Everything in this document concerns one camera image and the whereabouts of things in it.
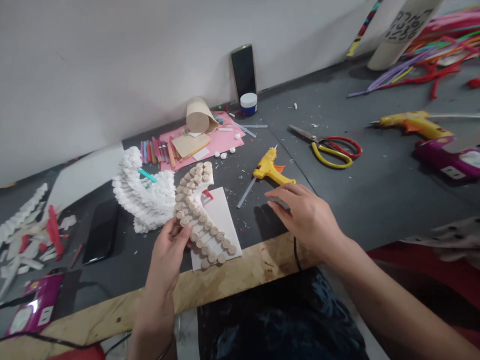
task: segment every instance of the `scissor handle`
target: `scissor handle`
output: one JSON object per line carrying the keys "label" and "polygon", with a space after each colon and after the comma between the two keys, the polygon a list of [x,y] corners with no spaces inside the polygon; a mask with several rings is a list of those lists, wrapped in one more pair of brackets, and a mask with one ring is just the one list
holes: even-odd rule
{"label": "scissor handle", "polygon": [[[355,149],[356,149],[356,153],[351,153],[351,152],[348,152],[346,151],[343,147],[341,147],[340,145],[334,143],[333,141],[329,141],[329,140],[340,140],[340,141],[344,141],[346,143],[349,143],[351,144]],[[344,154],[344,155],[347,155],[349,158],[351,159],[356,159],[358,158],[360,155],[362,155],[363,153],[363,149],[362,147],[360,146],[360,144],[356,141],[353,141],[352,139],[348,138],[348,137],[343,137],[343,136],[327,136],[325,138],[325,141],[327,141],[327,144],[328,146],[334,148],[335,150],[337,150],[338,152]]]}
{"label": "scissor handle", "polygon": [[[316,142],[312,142],[311,143],[311,147],[313,148],[313,152],[315,153],[316,157],[318,158],[318,160],[320,160],[322,163],[324,163],[325,165],[331,167],[331,168],[334,168],[334,169],[346,169],[348,168],[350,165],[352,165],[352,163],[354,162],[348,155],[345,155],[344,153],[341,153],[339,151],[336,151],[336,150],[333,150],[331,148],[328,148],[326,146],[323,146],[323,145],[318,145],[318,148],[317,148],[317,143]],[[336,156],[337,158],[340,158],[342,159],[343,161],[345,161],[345,164],[336,164],[336,163],[333,163],[333,162],[330,162],[328,160],[326,160],[321,154],[320,154],[320,151],[319,150],[322,150],[323,152],[325,153],[329,153],[333,156]]]}

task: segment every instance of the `wooden board edge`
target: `wooden board edge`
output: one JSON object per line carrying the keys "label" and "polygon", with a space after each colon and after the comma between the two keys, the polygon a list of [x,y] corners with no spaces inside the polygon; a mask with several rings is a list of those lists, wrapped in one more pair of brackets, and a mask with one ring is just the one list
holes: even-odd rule
{"label": "wooden board edge", "polygon": [[[205,271],[186,271],[173,293],[175,313],[240,293],[299,271],[294,256],[294,238],[284,233],[243,249],[243,255]],[[302,269],[320,263],[307,249],[297,248]],[[86,345],[132,329],[142,288],[100,302],[52,322],[42,335]],[[72,350],[63,345],[30,337],[0,342],[6,359],[46,359]]]}

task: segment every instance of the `scissors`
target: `scissors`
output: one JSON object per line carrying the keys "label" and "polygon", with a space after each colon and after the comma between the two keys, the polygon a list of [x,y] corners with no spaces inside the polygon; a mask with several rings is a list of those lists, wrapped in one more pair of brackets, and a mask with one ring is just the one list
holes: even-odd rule
{"label": "scissors", "polygon": [[[320,160],[323,164],[325,164],[325,165],[327,165],[331,168],[334,168],[334,169],[346,169],[346,168],[348,168],[349,166],[351,166],[353,164],[353,162],[354,162],[353,160],[358,158],[363,152],[362,147],[356,141],[353,141],[352,139],[350,139],[348,137],[343,137],[343,136],[318,137],[316,135],[313,135],[313,134],[311,134],[307,131],[304,131],[301,128],[293,126],[293,125],[288,125],[288,128],[295,131],[296,133],[302,135],[304,138],[310,140],[312,142],[311,147],[313,148],[313,152],[315,153],[318,160]],[[351,153],[351,152],[346,151],[344,148],[342,148],[340,145],[334,143],[332,140],[340,140],[340,141],[344,141],[346,143],[349,143],[350,145],[352,145],[356,149],[356,153]],[[322,142],[327,142],[326,144],[329,147],[323,146],[321,144]],[[331,155],[333,155],[337,158],[342,159],[343,161],[345,161],[345,164],[336,164],[336,163],[333,163],[333,162],[330,162],[330,161],[326,160],[320,154],[319,150],[324,152],[324,153],[328,153],[328,154],[331,154]]]}

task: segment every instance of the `black smartphone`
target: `black smartphone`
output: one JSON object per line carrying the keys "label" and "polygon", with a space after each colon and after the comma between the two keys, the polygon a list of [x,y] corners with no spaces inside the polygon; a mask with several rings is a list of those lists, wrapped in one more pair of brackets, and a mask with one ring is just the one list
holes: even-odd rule
{"label": "black smartphone", "polygon": [[235,78],[238,101],[243,94],[257,93],[255,81],[254,51],[252,44],[246,44],[231,52],[231,66]]}
{"label": "black smartphone", "polygon": [[102,202],[96,207],[85,244],[83,265],[106,259],[112,254],[118,217],[119,204],[116,199]]}

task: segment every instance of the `white jar lid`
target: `white jar lid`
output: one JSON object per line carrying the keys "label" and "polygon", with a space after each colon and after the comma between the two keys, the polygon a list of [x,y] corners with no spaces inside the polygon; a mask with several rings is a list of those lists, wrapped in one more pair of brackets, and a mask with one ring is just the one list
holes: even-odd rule
{"label": "white jar lid", "polygon": [[247,92],[240,98],[240,106],[242,108],[251,108],[257,105],[257,94],[253,92]]}

